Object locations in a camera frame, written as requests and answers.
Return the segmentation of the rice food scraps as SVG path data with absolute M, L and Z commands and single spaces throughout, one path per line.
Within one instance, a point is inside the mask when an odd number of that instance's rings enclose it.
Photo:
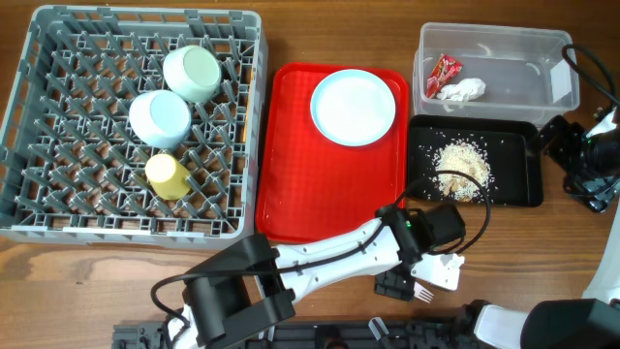
M 428 199 L 431 194 L 459 202 L 480 199 L 479 187 L 460 174 L 472 177 L 485 190 L 497 188 L 487 150 L 477 142 L 455 139 L 436 147 L 418 145 L 417 150 L 421 151 L 422 160 L 430 161 L 422 167 L 422 174 L 430 180 L 430 189 L 422 190 Z

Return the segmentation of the white plastic fork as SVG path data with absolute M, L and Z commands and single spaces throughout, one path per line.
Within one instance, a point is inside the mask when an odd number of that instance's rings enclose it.
M 416 281 L 414 283 L 414 297 L 420 301 L 431 303 L 433 301 L 434 294 Z

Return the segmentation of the yellow plastic cup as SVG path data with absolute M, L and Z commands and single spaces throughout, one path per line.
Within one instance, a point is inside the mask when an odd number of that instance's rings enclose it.
M 151 187 L 164 200 L 178 200 L 191 191 L 186 181 L 189 171 L 169 154 L 154 155 L 144 170 Z

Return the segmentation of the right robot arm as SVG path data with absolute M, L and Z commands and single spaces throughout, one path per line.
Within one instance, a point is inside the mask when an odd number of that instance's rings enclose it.
M 552 118 L 530 141 L 565 171 L 564 190 L 596 213 L 619 199 L 619 117 L 611 111 L 591 130 Z M 485 301 L 468 310 L 475 340 L 493 348 L 617 348 L 619 346 L 619 222 L 579 299 L 543 301 L 531 311 Z

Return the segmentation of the mint green bowl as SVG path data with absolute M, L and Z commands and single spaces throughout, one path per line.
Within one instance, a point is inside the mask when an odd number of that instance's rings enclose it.
M 219 61 L 199 46 L 170 51 L 164 59 L 163 73 L 169 89 L 191 103 L 205 103 L 215 97 L 222 81 Z

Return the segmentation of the large pale blue plate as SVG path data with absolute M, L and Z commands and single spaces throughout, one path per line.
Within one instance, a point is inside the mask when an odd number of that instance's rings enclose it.
M 311 119 L 328 140 L 349 147 L 380 140 L 396 117 L 395 98 L 376 75 L 345 69 L 322 79 L 310 99 Z

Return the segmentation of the red sauce packet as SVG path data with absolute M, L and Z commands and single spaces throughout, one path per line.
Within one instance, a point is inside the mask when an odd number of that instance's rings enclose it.
M 434 98 L 438 92 L 463 68 L 463 64 L 455 58 L 441 54 L 429 78 L 426 80 L 425 96 Z

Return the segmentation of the clear plastic wrapper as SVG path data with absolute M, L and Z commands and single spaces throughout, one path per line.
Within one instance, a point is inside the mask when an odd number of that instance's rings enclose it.
M 463 79 L 457 84 L 447 84 L 435 95 L 439 100 L 469 102 L 485 92 L 486 84 L 477 78 Z

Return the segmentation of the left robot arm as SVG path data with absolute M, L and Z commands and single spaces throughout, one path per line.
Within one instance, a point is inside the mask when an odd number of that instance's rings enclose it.
M 453 205 L 380 208 L 356 230 L 308 244 L 239 240 L 179 275 L 184 307 L 166 325 L 170 348 L 232 348 L 295 316 L 307 295 L 356 276 L 412 268 L 465 235 Z

